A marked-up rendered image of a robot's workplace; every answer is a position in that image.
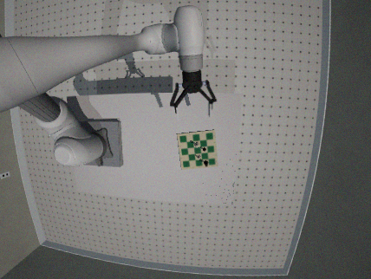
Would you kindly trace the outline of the green and cream checkered board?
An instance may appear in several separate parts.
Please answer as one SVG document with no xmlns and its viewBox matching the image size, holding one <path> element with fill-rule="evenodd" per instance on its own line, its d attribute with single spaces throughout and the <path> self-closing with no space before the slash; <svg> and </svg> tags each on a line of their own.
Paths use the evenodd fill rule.
<svg viewBox="0 0 371 279">
<path fill-rule="evenodd" d="M 215 130 L 178 133 L 177 137 L 181 170 L 206 168 L 205 161 L 208 161 L 207 167 L 218 166 Z M 199 147 L 195 143 L 199 143 Z M 206 149 L 205 152 L 203 148 Z"/>
</svg>

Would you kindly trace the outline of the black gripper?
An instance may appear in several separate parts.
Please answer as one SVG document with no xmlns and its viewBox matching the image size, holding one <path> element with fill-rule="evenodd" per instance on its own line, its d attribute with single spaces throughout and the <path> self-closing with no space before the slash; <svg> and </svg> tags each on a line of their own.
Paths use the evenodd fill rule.
<svg viewBox="0 0 371 279">
<path fill-rule="evenodd" d="M 197 93 L 197 92 L 200 92 L 208 101 L 209 101 L 209 104 L 208 104 L 208 115 L 209 117 L 212 116 L 212 104 L 213 102 L 217 101 L 214 93 L 212 92 L 212 89 L 210 88 L 210 82 L 208 80 L 206 81 L 202 81 L 201 80 L 201 70 L 197 71 L 197 72 L 182 72 L 182 76 L 183 76 L 183 83 L 182 84 L 178 84 L 176 83 L 176 89 L 174 90 L 174 93 L 173 93 L 173 96 L 172 96 L 172 99 L 171 99 L 171 104 L 170 106 L 171 107 L 175 107 L 175 113 L 177 114 L 177 119 L 179 121 L 179 111 L 178 111 L 178 105 L 179 103 L 183 100 L 183 98 L 187 95 L 187 93 L 189 94 L 192 94 L 192 93 Z M 189 82 L 187 82 L 189 81 Z M 194 82 L 192 82 L 194 81 Z M 201 90 L 201 87 L 205 85 L 205 87 L 207 87 L 207 89 L 209 90 L 211 96 L 212 96 L 212 99 L 210 99 L 202 90 Z M 176 104 L 174 103 L 175 99 L 176 99 L 176 96 L 178 94 L 178 91 L 179 89 L 183 87 L 184 90 L 182 92 L 182 94 L 180 95 L 180 97 L 176 100 Z"/>
</svg>

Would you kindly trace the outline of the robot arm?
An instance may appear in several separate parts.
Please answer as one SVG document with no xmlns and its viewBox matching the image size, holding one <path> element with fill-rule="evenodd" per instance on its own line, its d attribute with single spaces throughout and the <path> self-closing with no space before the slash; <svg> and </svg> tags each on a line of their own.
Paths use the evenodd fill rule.
<svg viewBox="0 0 371 279">
<path fill-rule="evenodd" d="M 181 70 L 197 72 L 203 68 L 204 43 L 201 11 L 193 5 L 178 7 L 173 23 L 146 26 L 130 36 L 0 34 L 0 113 L 20 107 L 34 115 L 36 124 L 55 141 L 54 155 L 61 165 L 80 166 L 97 159 L 96 164 L 103 166 L 103 158 L 113 157 L 107 129 L 89 133 L 66 101 L 46 92 L 84 71 L 142 50 L 149 55 L 179 52 Z"/>
</svg>

